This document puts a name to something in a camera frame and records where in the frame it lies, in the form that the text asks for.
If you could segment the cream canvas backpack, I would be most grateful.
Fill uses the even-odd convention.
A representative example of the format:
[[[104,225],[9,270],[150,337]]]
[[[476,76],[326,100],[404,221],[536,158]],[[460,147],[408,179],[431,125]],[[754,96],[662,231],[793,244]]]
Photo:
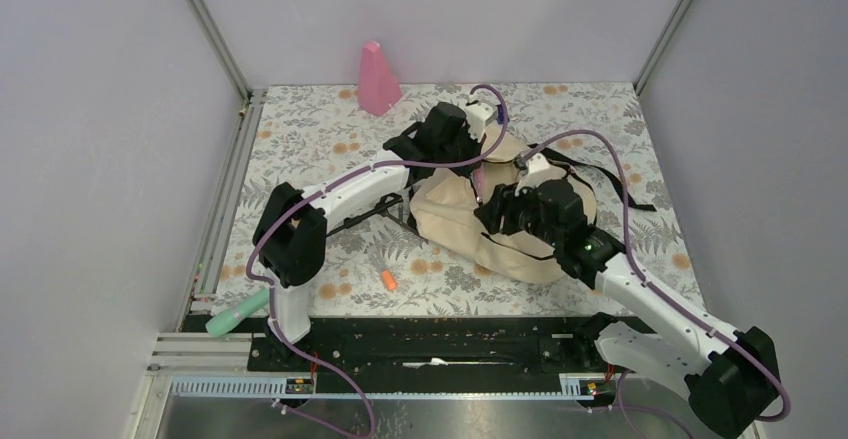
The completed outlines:
[[[495,186],[518,181],[517,157],[523,157],[530,145],[508,135],[496,149],[494,157],[482,164],[485,173],[484,199],[487,202]],[[587,244],[581,249],[556,256],[552,247],[520,232],[505,236],[486,233],[475,217],[479,207],[475,200],[471,178],[439,169],[423,181],[411,199],[411,213],[421,237],[432,241],[495,273],[511,279],[548,284],[571,277],[596,286],[610,262],[627,258],[626,245],[597,224],[598,200],[594,188],[577,173],[581,162],[551,148],[537,149],[551,164],[569,173],[568,180],[582,197],[585,212],[592,227]]]

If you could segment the orange highlighter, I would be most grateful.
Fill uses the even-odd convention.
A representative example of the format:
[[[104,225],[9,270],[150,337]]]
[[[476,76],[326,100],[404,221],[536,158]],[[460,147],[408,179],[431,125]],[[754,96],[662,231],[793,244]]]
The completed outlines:
[[[377,249],[370,249],[368,252],[369,259],[377,270],[380,280],[388,291],[395,291],[398,287],[397,281],[392,272],[387,266],[385,259]]]

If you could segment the pink highlighter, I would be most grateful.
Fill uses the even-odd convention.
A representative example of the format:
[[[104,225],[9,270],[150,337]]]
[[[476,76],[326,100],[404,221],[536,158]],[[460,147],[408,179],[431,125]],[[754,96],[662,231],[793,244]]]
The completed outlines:
[[[471,184],[472,184],[472,188],[474,190],[475,200],[478,204],[481,204],[483,202],[483,199],[484,199],[484,192],[485,192],[484,179],[485,179],[485,173],[484,173],[484,170],[483,170],[482,167],[477,168],[477,169],[472,171]]]

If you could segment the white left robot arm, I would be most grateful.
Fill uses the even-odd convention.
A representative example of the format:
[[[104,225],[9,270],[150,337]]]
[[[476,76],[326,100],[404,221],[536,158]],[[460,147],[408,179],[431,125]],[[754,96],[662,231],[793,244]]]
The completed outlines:
[[[247,276],[269,285],[272,357],[288,370],[309,360],[308,283],[322,269],[330,232],[356,213],[399,194],[438,169],[469,177],[503,140],[503,104],[440,102],[388,139],[365,163],[314,186],[276,186],[253,236]]]

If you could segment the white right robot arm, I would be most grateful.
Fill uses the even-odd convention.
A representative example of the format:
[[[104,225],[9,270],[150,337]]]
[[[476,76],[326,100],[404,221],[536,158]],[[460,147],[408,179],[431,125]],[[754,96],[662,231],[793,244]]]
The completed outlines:
[[[689,302],[634,259],[626,243],[592,224],[568,172],[541,154],[512,160],[517,177],[498,184],[475,211],[489,234],[527,234],[545,244],[568,276],[617,301],[650,328],[633,330],[598,313],[573,345],[597,371],[629,369],[685,399],[713,433],[736,438],[775,401],[789,405],[773,340],[746,332]]]

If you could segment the purple eraser block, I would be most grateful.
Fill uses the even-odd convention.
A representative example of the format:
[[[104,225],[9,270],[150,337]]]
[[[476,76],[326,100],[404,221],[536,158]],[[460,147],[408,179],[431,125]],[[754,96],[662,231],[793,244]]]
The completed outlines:
[[[500,104],[498,106],[498,119],[497,119],[497,121],[501,125],[508,124],[510,122],[510,116],[509,116],[507,107],[503,104]]]

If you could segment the pink cone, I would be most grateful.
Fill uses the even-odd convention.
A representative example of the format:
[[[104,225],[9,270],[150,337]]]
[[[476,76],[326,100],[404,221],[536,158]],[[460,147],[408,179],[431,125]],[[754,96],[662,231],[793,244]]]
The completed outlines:
[[[362,47],[357,93],[360,108],[374,116],[383,116],[403,97],[400,84],[376,41]]]

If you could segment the black folding tripod stand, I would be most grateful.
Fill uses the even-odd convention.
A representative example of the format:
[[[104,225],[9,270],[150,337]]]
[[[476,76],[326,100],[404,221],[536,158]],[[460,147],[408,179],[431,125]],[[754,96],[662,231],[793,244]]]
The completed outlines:
[[[418,235],[417,222],[409,209],[410,198],[411,196],[409,194],[387,194],[381,197],[372,208],[352,217],[345,218],[335,228],[329,229],[326,237],[329,238],[341,231],[351,229],[374,216],[387,218],[404,230]]]

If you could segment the floral patterned table mat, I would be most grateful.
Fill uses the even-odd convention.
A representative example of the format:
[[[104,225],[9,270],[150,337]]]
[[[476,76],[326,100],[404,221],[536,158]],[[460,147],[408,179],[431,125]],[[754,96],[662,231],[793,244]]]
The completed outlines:
[[[423,119],[440,101],[461,103],[467,85],[407,85],[402,100],[375,117],[350,86],[276,86],[266,97],[254,137],[217,288],[221,313],[256,293],[246,263],[272,189],[305,187],[371,157],[389,138]],[[555,139],[555,150],[581,162],[579,173],[599,198],[599,224],[631,232],[637,258],[694,303],[702,302],[683,235],[631,84],[503,84],[511,133],[527,143]],[[369,259],[377,249],[397,281],[388,291]],[[566,316],[621,307],[564,278],[533,285],[496,274],[394,222],[374,216],[333,235],[325,264],[311,281],[313,316]]]

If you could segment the mint green tube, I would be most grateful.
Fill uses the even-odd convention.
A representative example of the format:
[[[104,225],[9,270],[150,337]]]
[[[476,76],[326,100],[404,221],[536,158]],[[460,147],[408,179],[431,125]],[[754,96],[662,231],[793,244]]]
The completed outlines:
[[[206,332],[215,338],[232,332],[249,316],[266,307],[269,299],[270,293],[268,289],[259,290],[237,305],[208,320],[205,324]]]

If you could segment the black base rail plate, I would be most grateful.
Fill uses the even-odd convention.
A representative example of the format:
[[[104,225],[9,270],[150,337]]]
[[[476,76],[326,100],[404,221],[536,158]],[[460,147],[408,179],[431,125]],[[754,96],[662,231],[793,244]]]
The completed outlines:
[[[603,325],[647,327],[635,318],[318,318],[298,347],[380,394],[547,393],[558,374],[604,375],[591,344]]]

